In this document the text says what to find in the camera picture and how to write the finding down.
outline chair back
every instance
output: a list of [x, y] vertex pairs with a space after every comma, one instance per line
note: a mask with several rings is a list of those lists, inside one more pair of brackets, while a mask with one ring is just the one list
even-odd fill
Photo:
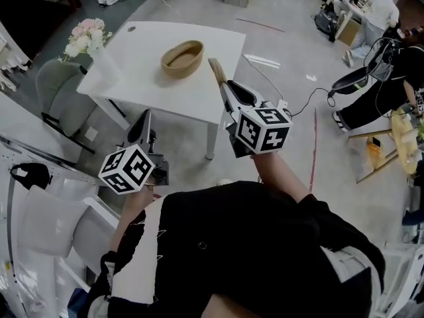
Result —
[[80, 65], [73, 62], [47, 61], [40, 69], [35, 80], [38, 102], [43, 113], [49, 113], [54, 98], [60, 88], [72, 77], [83, 74]]

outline flower bouquet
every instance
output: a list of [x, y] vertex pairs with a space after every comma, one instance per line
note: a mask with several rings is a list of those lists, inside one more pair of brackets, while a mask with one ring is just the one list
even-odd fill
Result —
[[103, 80], [115, 83], [119, 77], [119, 69], [103, 46], [112, 37], [112, 32], [106, 34], [104, 30], [105, 23], [101, 19], [86, 19], [79, 23], [72, 30], [64, 57], [59, 57], [59, 61], [68, 61], [78, 54], [88, 54], [93, 58]]

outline table top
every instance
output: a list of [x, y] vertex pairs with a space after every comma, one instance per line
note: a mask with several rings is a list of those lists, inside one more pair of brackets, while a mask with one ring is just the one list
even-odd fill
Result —
[[[208, 59], [217, 58], [227, 79], [233, 79], [245, 37], [229, 30], [183, 23], [128, 22], [105, 49], [121, 69], [120, 80], [107, 85], [93, 64], [78, 92], [219, 124], [224, 105]], [[202, 41], [202, 63], [185, 79], [169, 78], [162, 71], [160, 59], [187, 40]]]
[[416, 140], [402, 142], [402, 135], [413, 129], [411, 121], [404, 116], [405, 111], [400, 107], [396, 112], [392, 112], [390, 122], [392, 124], [393, 137], [396, 144], [396, 150], [406, 173], [412, 174], [417, 170], [415, 159], [409, 159], [409, 155], [418, 149]]
[[351, 3], [349, 0], [343, 0], [343, 2], [349, 7], [353, 14], [358, 15], [361, 18], [364, 16], [364, 11], [360, 7]]

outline white chair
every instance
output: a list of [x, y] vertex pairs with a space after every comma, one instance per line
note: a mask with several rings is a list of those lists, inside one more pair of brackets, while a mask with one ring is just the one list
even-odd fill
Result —
[[384, 293], [374, 314], [391, 318], [407, 304], [421, 279], [424, 245], [386, 243], [382, 254], [386, 260]]
[[100, 259], [118, 225], [118, 215], [98, 197], [82, 203], [61, 199], [32, 186], [23, 205], [18, 247], [58, 258], [59, 265], [85, 290], [89, 286], [67, 264], [72, 247], [100, 275]]

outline black pants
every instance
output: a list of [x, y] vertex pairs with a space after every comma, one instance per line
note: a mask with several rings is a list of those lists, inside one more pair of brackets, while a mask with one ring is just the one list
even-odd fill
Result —
[[389, 80], [383, 85], [377, 81], [352, 105], [345, 107], [337, 115], [343, 126], [352, 130], [373, 122], [391, 109], [399, 108], [405, 102], [407, 102], [407, 96], [402, 79]]

